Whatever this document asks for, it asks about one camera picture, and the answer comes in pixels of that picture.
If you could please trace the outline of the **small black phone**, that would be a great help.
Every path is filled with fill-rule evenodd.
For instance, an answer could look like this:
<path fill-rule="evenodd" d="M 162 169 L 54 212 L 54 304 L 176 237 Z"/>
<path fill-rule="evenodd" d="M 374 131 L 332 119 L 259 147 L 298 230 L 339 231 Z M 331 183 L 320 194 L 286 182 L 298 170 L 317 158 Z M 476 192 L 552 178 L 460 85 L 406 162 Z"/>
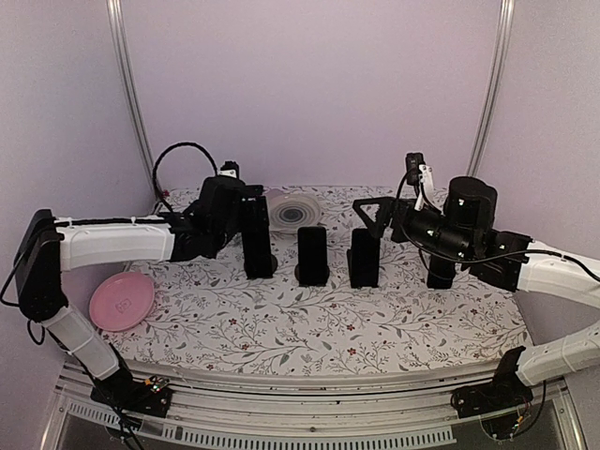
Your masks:
<path fill-rule="evenodd" d="M 381 240 L 374 238 L 367 229 L 352 231 L 352 244 L 348 253 L 350 282 L 354 289 L 379 284 Z"/>

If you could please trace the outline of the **black clamp phone stand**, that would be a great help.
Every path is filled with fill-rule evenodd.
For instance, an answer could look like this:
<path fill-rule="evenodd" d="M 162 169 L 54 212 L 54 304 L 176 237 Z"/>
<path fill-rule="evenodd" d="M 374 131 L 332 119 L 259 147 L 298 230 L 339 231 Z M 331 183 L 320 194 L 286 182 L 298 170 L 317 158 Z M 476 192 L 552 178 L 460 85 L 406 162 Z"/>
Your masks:
<path fill-rule="evenodd" d="M 353 289 L 379 286 L 380 254 L 371 250 L 347 250 L 350 284 Z"/>

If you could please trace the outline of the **black round folding stand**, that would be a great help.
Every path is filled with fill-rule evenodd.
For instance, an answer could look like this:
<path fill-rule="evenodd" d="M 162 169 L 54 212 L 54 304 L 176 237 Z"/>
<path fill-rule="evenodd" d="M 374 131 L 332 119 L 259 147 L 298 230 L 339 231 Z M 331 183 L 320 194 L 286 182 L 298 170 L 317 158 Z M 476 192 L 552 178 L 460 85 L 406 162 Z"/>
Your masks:
<path fill-rule="evenodd" d="M 245 258 L 244 270 L 248 279 L 272 278 L 278 268 L 278 260 L 275 256 Z"/>

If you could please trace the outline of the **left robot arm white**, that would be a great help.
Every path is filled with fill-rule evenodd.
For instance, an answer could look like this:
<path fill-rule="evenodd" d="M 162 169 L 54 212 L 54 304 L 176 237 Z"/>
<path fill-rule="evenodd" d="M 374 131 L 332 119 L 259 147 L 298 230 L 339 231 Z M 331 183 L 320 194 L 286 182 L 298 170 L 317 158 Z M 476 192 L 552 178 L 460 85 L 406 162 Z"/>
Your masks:
<path fill-rule="evenodd" d="M 256 191 L 238 178 L 206 178 L 197 200 L 182 211 L 145 217 L 57 217 L 40 209 L 32 217 L 5 282 L 15 288 L 7 306 L 41 325 L 68 353 L 103 381 L 104 393 L 120 407 L 139 399 L 129 370 L 63 286 L 66 273 L 130 262 L 184 263 L 214 259 L 240 232 L 243 203 Z"/>

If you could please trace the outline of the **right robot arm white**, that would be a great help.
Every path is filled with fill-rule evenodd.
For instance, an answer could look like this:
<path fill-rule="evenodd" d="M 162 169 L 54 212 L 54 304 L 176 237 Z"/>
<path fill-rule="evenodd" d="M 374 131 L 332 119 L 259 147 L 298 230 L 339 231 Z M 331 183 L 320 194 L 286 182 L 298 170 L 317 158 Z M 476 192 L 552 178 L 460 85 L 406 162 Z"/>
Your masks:
<path fill-rule="evenodd" d="M 452 179 L 442 206 L 433 205 L 423 175 L 401 181 L 417 194 L 359 199 L 352 208 L 370 234 L 389 231 L 397 243 L 427 254 L 427 284 L 452 287 L 458 270 L 515 293 L 533 344 L 511 350 L 498 365 L 485 401 L 505 408 L 521 386 L 599 365 L 599 261 L 561 250 L 519 232 L 494 227 L 497 190 L 470 176 Z"/>

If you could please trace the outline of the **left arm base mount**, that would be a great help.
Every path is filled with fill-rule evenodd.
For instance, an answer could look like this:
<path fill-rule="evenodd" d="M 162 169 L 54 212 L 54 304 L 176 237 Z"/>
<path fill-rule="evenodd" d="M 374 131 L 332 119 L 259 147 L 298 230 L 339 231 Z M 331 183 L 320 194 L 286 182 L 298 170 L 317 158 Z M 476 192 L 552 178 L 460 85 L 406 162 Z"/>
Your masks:
<path fill-rule="evenodd" d="M 114 409 L 165 418 L 171 407 L 170 387 L 161 385 L 157 377 L 136 381 L 125 363 L 106 379 L 91 376 L 91 381 L 94 388 L 90 398 Z"/>

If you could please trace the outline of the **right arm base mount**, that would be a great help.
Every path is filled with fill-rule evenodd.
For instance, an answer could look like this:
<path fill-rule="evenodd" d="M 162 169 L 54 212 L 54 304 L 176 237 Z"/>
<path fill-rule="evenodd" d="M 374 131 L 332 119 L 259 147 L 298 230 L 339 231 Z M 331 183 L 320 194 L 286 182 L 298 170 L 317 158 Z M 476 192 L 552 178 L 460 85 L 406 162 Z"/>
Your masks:
<path fill-rule="evenodd" d="M 455 389 L 450 405 L 459 418 L 493 413 L 533 400 L 532 389 L 517 376 L 518 359 L 524 346 L 506 352 L 489 382 L 470 384 Z"/>

